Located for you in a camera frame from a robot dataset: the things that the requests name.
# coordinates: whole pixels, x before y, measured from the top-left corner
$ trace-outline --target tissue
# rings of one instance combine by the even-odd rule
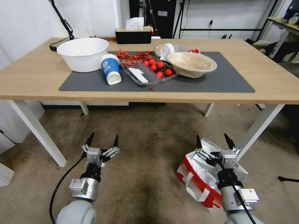
[[[135,17],[127,20],[126,30],[143,30],[144,17]]]

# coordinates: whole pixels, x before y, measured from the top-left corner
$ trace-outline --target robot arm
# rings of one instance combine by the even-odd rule
[[[94,224],[96,211],[93,209],[93,202],[97,198],[101,169],[105,167],[105,162],[119,153],[119,147],[118,135],[115,137],[113,147],[109,150],[90,147],[93,135],[94,133],[87,139],[86,144],[81,146],[83,148],[82,157],[87,158],[86,171],[80,176],[80,179],[72,179],[69,185],[69,189],[73,193],[72,197],[76,200],[62,208],[53,224]]]
[[[221,202],[228,217],[225,224],[262,224],[248,211],[253,210],[252,205],[258,203],[258,195],[254,189],[244,189],[234,173],[240,148],[236,148],[234,142],[226,134],[225,139],[230,150],[221,149],[219,152],[209,153],[203,149],[197,135],[195,151],[195,154],[207,164],[215,167],[215,173],[219,178],[217,186],[222,195]]]

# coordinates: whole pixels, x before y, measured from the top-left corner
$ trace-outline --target shopping bag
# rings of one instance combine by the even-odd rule
[[[220,151],[217,145],[205,138],[201,139],[201,144],[206,152]],[[239,181],[244,180],[248,174],[239,164],[236,165],[234,172]],[[215,168],[202,160],[195,151],[183,158],[176,172],[176,176],[185,184],[186,191],[211,213],[222,207],[216,173]]]

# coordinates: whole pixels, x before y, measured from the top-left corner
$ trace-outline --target white bowl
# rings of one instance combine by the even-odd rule
[[[175,52],[167,55],[174,70],[183,76],[198,78],[207,72],[215,71],[217,64],[211,58],[192,52]]]
[[[87,37],[69,40],[57,48],[69,68],[76,72],[92,72],[101,68],[100,58],[108,53],[108,41]]]

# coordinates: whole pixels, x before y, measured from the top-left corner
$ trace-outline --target black cable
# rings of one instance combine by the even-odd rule
[[[58,43],[60,43],[60,42],[62,42],[62,41],[64,41],[64,40],[66,40],[66,39],[68,39],[68,37],[66,37],[66,38],[64,38],[64,39],[62,39],[62,40],[59,40],[59,41],[57,41],[57,42],[55,42],[55,43],[50,44],[49,48],[50,48],[52,51],[57,51],[57,47],[55,47],[55,46],[53,46],[53,45],[54,45],[54,44],[58,44]]]
[[[249,219],[251,220],[251,222],[252,222],[253,224],[256,224],[256,222],[254,221],[253,217],[251,216],[251,214],[249,213],[248,209],[246,208],[246,205],[245,205],[244,202],[243,202],[243,199],[242,199],[242,197],[241,197],[241,195],[240,195],[240,192],[237,191],[237,189],[236,189],[236,187],[235,187],[234,185],[232,185],[232,187],[233,187],[233,189],[234,189],[234,191],[235,191],[235,193],[236,193],[236,195],[237,195],[239,201],[241,202],[241,204],[242,204],[242,206],[243,206],[243,208],[244,208],[246,214],[248,215]]]
[[[187,23],[186,23],[186,25],[185,25],[185,28],[184,28],[184,29],[186,29],[186,27],[187,27],[187,24],[188,24],[188,9],[189,9],[189,4],[190,4],[190,0],[189,0],[189,2],[188,2],[187,12],[186,12]]]
[[[50,207],[49,207],[49,214],[50,214],[50,219],[52,221],[53,224],[55,224],[55,219],[53,217],[53,212],[52,212],[52,207],[53,207],[53,202],[54,202],[54,198],[56,195],[56,192],[61,184],[61,182],[64,180],[64,178],[67,176],[67,174],[69,174],[70,171],[72,171],[73,168],[75,168],[76,165],[79,164],[79,162],[81,162],[81,160],[85,157],[86,154],[82,154],[81,158],[62,176],[62,178],[60,179],[60,181],[58,182],[55,190],[53,191],[52,197],[51,197],[51,201],[50,201]]]

